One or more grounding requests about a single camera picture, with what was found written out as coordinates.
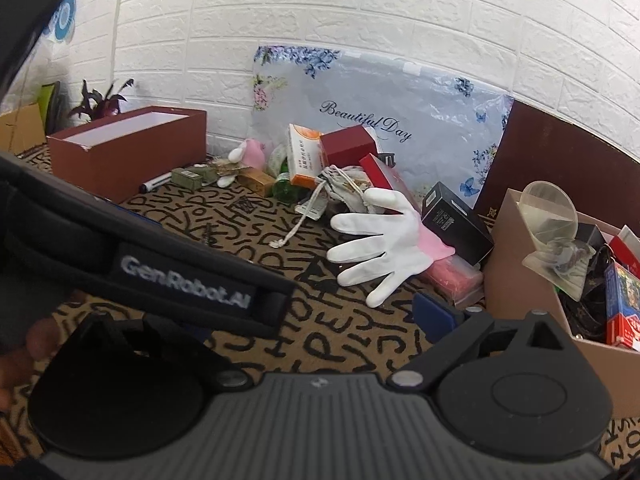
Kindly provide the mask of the person left hand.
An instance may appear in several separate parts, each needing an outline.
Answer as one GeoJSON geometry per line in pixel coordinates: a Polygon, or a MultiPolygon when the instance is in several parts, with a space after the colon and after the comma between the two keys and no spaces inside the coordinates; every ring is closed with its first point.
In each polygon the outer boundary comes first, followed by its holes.
{"type": "Polygon", "coordinates": [[[0,404],[3,413],[12,405],[13,390],[30,382],[35,362],[49,359],[58,351],[61,331],[54,318],[43,318],[32,326],[23,347],[1,356],[0,404]]]}

